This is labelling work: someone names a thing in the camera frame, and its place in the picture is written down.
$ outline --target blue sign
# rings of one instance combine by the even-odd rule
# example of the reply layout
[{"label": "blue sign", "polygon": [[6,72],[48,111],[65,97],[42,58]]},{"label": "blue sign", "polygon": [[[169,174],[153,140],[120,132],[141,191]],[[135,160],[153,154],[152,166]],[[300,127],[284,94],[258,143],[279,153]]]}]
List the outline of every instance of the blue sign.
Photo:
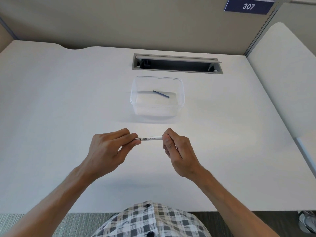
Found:
[{"label": "blue sign", "polygon": [[273,4],[272,0],[228,0],[224,11],[267,15]]}]

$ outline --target clear plastic container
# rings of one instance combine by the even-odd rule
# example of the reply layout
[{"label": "clear plastic container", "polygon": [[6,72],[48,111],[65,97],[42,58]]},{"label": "clear plastic container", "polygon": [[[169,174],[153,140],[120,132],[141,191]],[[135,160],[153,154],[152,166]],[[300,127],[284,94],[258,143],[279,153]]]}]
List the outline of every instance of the clear plastic container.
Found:
[{"label": "clear plastic container", "polygon": [[183,83],[178,78],[137,76],[132,84],[131,103],[137,115],[176,116],[184,106]]}]

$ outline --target checkered shirt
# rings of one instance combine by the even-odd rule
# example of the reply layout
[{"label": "checkered shirt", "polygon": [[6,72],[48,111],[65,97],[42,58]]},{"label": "checkered shirt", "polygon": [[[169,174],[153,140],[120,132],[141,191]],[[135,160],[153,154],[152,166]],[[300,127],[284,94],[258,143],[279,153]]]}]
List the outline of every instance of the checkered shirt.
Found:
[{"label": "checkered shirt", "polygon": [[194,215],[146,201],[113,215],[91,237],[211,237]]}]

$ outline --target gray carpet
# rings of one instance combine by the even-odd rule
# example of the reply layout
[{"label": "gray carpet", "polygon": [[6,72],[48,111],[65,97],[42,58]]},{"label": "gray carpet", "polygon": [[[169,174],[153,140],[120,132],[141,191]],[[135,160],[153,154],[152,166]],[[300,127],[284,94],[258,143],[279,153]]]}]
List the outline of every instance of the gray carpet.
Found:
[{"label": "gray carpet", "polygon": [[[281,237],[313,237],[298,227],[297,211],[256,211]],[[54,233],[54,237],[89,237],[114,213],[67,214]],[[232,237],[230,230],[218,212],[192,212],[209,230],[212,237]],[[23,215],[0,214],[0,236],[8,231]]]}]

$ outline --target whiteboard marker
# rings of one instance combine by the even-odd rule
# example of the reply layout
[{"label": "whiteboard marker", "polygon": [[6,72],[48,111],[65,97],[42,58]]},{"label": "whiteboard marker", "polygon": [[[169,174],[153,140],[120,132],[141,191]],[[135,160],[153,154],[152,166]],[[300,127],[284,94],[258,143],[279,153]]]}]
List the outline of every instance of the whiteboard marker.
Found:
[{"label": "whiteboard marker", "polygon": [[139,141],[162,140],[162,136],[153,136],[153,137],[147,137],[147,138],[135,138],[134,140],[139,140]]}]

